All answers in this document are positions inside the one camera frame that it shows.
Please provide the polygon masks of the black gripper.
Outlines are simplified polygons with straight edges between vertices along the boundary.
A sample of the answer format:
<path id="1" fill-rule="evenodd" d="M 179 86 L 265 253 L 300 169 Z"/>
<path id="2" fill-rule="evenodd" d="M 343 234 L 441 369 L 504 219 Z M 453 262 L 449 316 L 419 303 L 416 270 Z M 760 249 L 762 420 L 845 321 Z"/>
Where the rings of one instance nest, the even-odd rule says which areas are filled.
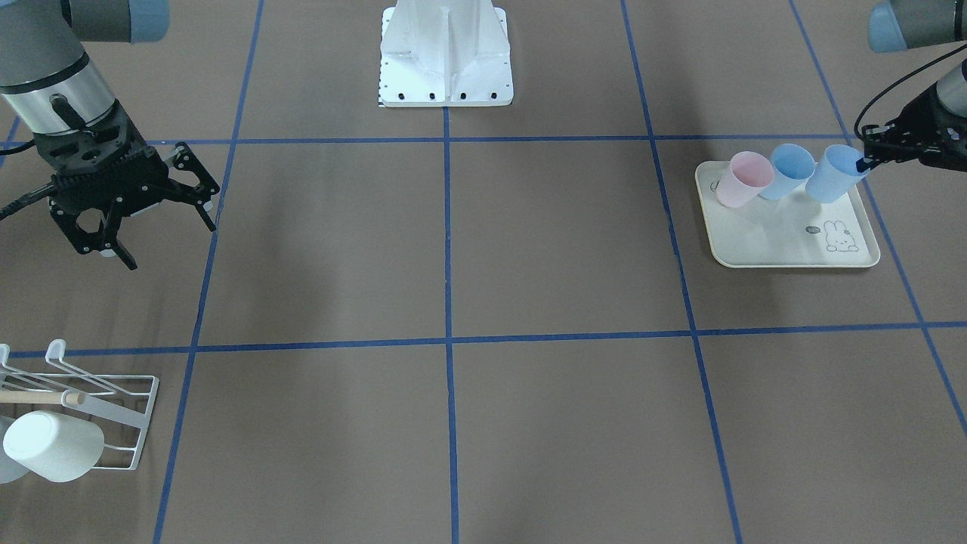
<path id="1" fill-rule="evenodd" d="M 935 83 L 884 126 L 861 128 L 864 157 L 856 162 L 857 172 L 914 160 L 929 168 L 965 170 L 965 115 L 953 110 L 954 103 L 953 94 Z"/>
<path id="2" fill-rule="evenodd" d="M 118 239 L 121 224 L 163 201 L 193 207 L 210 232 L 217 230 L 210 212 L 220 186 L 187 142 L 176 142 L 167 156 L 159 154 L 118 102 L 96 122 L 84 121 L 68 102 L 51 106 L 69 131 L 34 135 L 39 155 L 53 168 L 41 195 L 79 254 L 99 252 L 138 269 Z"/>

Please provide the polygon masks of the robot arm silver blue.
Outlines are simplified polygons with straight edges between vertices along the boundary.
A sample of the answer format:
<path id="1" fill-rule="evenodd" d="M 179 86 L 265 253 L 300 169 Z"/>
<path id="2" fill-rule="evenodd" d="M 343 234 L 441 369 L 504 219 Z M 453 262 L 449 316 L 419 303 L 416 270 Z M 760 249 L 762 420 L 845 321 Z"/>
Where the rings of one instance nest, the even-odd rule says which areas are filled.
<path id="1" fill-rule="evenodd" d="M 7 218 L 45 200 L 80 255 L 136 261 L 118 238 L 124 219 L 163 201 L 193 207 L 210 231 L 220 186 L 189 144 L 167 156 L 149 145 L 94 65 L 86 42 L 157 42 L 170 24 L 166 1 L 4 1 L 2 97 L 52 168 L 49 182 L 11 201 Z"/>
<path id="2" fill-rule="evenodd" d="M 961 61 L 932 86 L 919 93 L 901 113 L 882 126 L 863 125 L 867 111 L 891 90 L 930 66 L 965 51 L 966 20 L 963 1 L 880 1 L 871 9 L 867 41 L 871 51 L 890 53 L 956 42 L 954 51 L 940 55 L 881 90 L 860 111 L 855 137 L 863 145 L 857 171 L 917 161 L 929 168 L 966 169 L 966 62 Z"/>

